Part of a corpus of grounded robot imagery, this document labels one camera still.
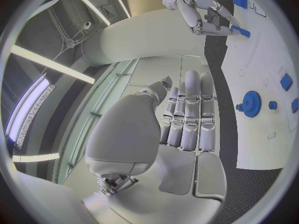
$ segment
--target air vent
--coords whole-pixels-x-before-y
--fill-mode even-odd
[[[104,12],[109,20],[117,17],[116,12],[112,5],[103,6],[102,9],[104,10]]]
[[[9,111],[1,104],[1,117],[9,115]]]

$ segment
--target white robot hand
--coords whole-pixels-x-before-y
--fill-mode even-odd
[[[172,86],[170,77],[146,86],[115,103],[89,137],[85,162],[98,177],[101,191],[113,195],[137,180],[154,163],[160,140],[155,109]]]
[[[216,0],[163,0],[163,4],[171,9],[178,9],[184,20],[196,35],[227,36],[241,34],[240,31],[219,26],[219,16],[224,17],[232,25],[240,27],[240,23],[234,16]],[[208,10],[205,16],[207,22],[203,22],[196,8]]]

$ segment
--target light fixture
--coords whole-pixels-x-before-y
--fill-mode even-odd
[[[121,6],[122,6],[123,10],[125,11],[126,15],[128,17],[131,17],[130,14],[129,14],[129,12],[128,12],[128,10],[125,7],[125,5],[123,4],[123,1],[122,0],[118,0],[118,2],[121,4]]]
[[[100,13],[100,11],[92,5],[92,3],[88,0],[81,0],[82,2],[84,2],[86,4],[86,6],[88,6],[92,11],[94,11],[106,24],[107,26],[110,26],[110,22],[105,18],[105,16],[103,14]]]
[[[19,163],[29,163],[29,162],[40,162],[40,161],[48,161],[59,158],[59,153],[50,153],[50,154],[42,154],[42,155],[33,155],[33,156],[12,156],[13,162]]]
[[[55,86],[51,85],[45,76],[46,73],[26,91],[9,119],[5,134],[15,142],[19,149],[22,149],[24,138],[35,114],[55,89]]]
[[[75,77],[77,79],[80,79],[82,81],[86,81],[86,82],[91,83],[91,84],[93,84],[95,82],[95,79],[93,79],[89,76],[81,74],[80,72],[74,71],[74,70],[72,70],[72,69],[70,69],[66,66],[63,66],[63,65],[61,65],[57,62],[51,61],[47,58],[44,58],[40,55],[37,55],[37,54],[35,54],[31,51],[28,51],[24,48],[19,47],[19,46],[12,45],[10,51],[13,54],[24,57],[28,60],[34,61],[38,64],[41,64],[43,66],[52,68],[56,71],[62,72],[62,73],[67,74],[67,75],[70,75],[70,76]]]

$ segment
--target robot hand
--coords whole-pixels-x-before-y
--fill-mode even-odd
[[[105,195],[132,186],[137,180],[131,176],[154,163],[160,139],[154,112],[171,86],[171,78],[166,77],[121,98],[96,124],[86,146],[85,162]]]
[[[240,31],[219,26],[219,16],[231,22],[233,26],[240,27],[234,16],[216,0],[163,0],[163,4],[171,9],[178,9],[184,20],[196,35],[227,36],[241,34]],[[208,10],[203,22],[196,8]]]

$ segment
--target blue gear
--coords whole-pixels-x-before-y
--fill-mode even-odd
[[[262,99],[256,91],[248,91],[243,99],[243,112],[247,117],[255,117],[261,110]]]

